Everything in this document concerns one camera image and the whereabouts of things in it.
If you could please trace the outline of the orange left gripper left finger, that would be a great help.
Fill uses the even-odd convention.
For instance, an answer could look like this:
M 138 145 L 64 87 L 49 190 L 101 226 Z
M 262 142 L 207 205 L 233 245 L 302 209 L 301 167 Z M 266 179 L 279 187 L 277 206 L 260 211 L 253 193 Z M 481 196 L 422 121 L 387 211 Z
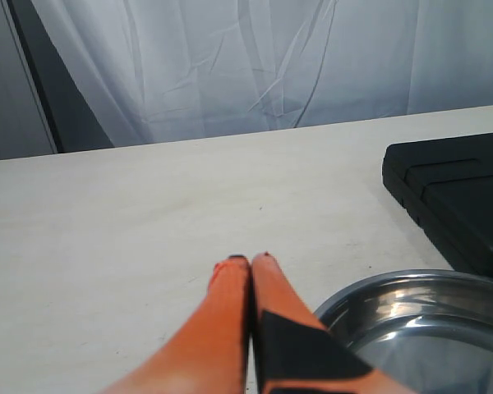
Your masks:
M 196 311 L 146 362 L 105 393 L 243 393 L 246 390 L 250 264 L 217 263 Z

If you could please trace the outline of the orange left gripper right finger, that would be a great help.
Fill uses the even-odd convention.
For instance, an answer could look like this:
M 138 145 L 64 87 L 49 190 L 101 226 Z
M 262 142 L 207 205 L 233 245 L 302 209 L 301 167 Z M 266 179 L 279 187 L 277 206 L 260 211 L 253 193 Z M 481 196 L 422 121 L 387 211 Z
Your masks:
M 267 252 L 251 262 L 252 339 L 259 393 L 405 393 L 407 388 L 341 346 Z

